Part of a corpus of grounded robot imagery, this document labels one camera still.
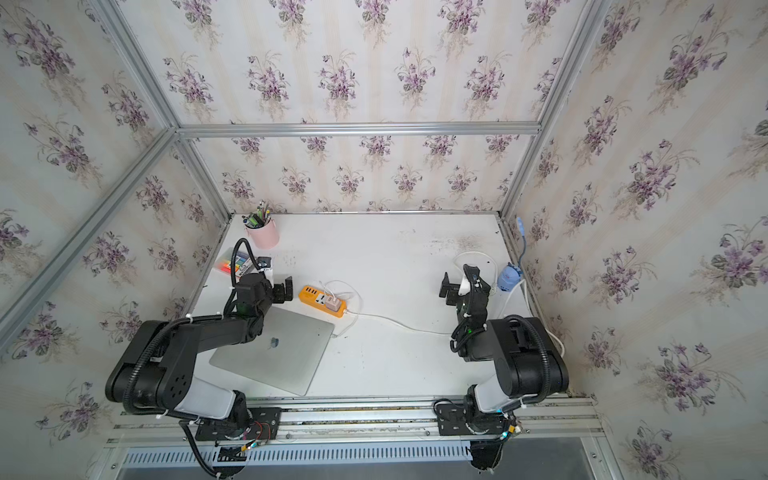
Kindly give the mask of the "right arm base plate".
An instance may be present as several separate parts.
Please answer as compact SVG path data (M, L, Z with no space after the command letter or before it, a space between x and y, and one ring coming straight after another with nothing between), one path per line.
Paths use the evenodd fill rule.
M447 398L432 404L441 437L491 435L507 438L521 433L513 415L503 413L482 413L474 406L464 406Z

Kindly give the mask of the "orange power strip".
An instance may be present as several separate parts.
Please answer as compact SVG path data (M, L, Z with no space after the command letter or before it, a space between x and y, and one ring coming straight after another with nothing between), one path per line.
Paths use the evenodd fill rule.
M341 309L338 312L329 311L324 305L325 298L329 295L333 295L333 294L323 291L321 289L318 289L316 287L307 285L299 291L298 298L305 305L313 307L321 311L322 313L331 315L335 318L343 317L347 307L346 301L340 298L343 301Z

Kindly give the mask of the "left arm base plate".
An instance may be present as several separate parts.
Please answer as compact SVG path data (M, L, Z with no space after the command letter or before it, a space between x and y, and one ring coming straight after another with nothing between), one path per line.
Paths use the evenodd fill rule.
M226 420L202 421L194 434L197 441L265 442L276 438L282 409L279 407L248 408L248 413Z

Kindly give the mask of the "silver laptop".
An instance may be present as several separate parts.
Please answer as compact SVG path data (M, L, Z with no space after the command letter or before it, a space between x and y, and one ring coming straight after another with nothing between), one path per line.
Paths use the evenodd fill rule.
M281 308L267 313L262 334L247 344L221 347L210 364L250 380L305 395L334 325Z

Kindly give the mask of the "pink laptop charger adapter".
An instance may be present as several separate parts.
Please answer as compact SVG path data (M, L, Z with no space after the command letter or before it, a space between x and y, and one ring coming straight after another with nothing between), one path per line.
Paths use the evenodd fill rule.
M338 312L342 307L343 301L334 295L329 295L325 298L325 307L332 312Z

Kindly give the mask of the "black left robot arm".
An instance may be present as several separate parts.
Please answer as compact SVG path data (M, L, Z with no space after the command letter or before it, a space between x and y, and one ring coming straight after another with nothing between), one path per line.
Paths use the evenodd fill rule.
M106 399L130 415L177 419L196 462L213 479L231 479L240 470L207 462L191 427L210 427L238 439L257 422L243 392L194 376L197 356L255 340L270 308L284 302L287 292L273 285L265 273L271 262L256 257L247 239L237 240L232 260L242 248L255 269L230 273L231 290L221 313L142 323L105 384Z

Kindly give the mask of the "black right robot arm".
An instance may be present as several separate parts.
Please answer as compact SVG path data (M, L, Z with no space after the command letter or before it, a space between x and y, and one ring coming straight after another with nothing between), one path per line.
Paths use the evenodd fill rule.
M569 387L562 348L537 317L488 313L491 285L476 266L463 265L462 279L445 274L438 296L456 310L457 324L449 348L461 359L490 362L494 374L468 387L459 403L439 398L432 403L441 436L473 435L470 464L489 471L499 464L505 444L522 432L515 412Z

